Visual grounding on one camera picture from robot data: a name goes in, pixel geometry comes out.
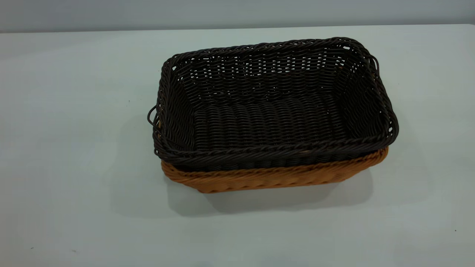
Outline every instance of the wicker basket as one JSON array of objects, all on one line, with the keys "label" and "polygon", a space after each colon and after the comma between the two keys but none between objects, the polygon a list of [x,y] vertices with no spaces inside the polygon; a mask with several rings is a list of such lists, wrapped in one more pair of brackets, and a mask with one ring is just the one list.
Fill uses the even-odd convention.
[{"label": "wicker basket", "polygon": [[341,182],[380,163],[387,154],[388,148],[384,148],[349,161],[251,170],[184,172],[164,161],[161,167],[172,181],[195,188],[202,193],[217,193]]},{"label": "wicker basket", "polygon": [[188,171],[354,159],[399,130],[377,60],[349,38],[175,55],[149,122],[155,153]]}]

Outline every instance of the stacked baskets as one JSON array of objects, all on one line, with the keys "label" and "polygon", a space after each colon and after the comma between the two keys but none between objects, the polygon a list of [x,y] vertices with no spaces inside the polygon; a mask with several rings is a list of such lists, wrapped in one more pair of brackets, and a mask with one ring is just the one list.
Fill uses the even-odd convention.
[{"label": "stacked baskets", "polygon": [[343,181],[399,130],[377,60],[350,38],[174,55],[149,122],[165,174],[204,193]]}]

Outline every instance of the wall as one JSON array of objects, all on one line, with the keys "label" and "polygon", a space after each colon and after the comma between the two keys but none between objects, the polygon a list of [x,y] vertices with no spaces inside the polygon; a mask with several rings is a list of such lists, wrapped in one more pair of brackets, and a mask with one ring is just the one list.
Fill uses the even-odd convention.
[{"label": "wall", "polygon": [[0,31],[474,23],[474,0],[4,0]]}]

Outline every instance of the woven weave pattern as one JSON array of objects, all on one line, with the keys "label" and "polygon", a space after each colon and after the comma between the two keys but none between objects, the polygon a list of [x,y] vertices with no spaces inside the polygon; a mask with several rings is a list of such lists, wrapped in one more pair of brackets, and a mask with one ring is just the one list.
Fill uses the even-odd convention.
[{"label": "woven weave pattern", "polygon": [[156,107],[155,153],[183,170],[348,160],[399,130],[376,59],[349,38],[175,55]]},{"label": "woven weave pattern", "polygon": [[215,172],[183,172],[164,161],[161,166],[172,181],[193,187],[202,193],[216,193],[341,182],[380,163],[387,154],[388,148],[385,148],[365,157],[342,162]]}]

